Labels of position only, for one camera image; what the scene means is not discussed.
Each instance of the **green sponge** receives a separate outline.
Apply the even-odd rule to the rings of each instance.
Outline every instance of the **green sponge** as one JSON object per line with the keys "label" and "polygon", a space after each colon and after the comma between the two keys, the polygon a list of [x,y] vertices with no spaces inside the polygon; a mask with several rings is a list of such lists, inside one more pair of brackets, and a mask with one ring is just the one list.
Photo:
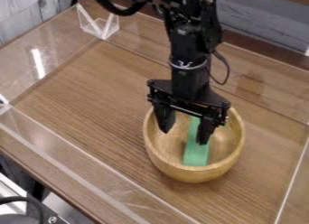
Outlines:
{"label": "green sponge", "polygon": [[199,118],[191,117],[189,138],[182,163],[190,166],[207,166],[209,143],[206,145],[199,145],[195,141],[198,125]]}

